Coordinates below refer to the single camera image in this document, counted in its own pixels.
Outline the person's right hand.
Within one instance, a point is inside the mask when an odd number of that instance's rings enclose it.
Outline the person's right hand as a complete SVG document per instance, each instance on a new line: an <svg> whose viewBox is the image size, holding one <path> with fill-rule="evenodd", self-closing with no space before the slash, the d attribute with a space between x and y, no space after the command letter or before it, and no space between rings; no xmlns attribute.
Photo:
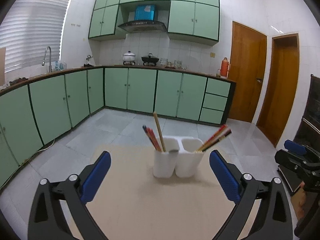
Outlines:
<svg viewBox="0 0 320 240"><path fill-rule="evenodd" d="M297 207L297 219L300 220L304 217L304 209L303 206L306 202L306 192L304 191L305 183L301 182L300 189L299 189L299 198L298 198L298 207Z"/></svg>

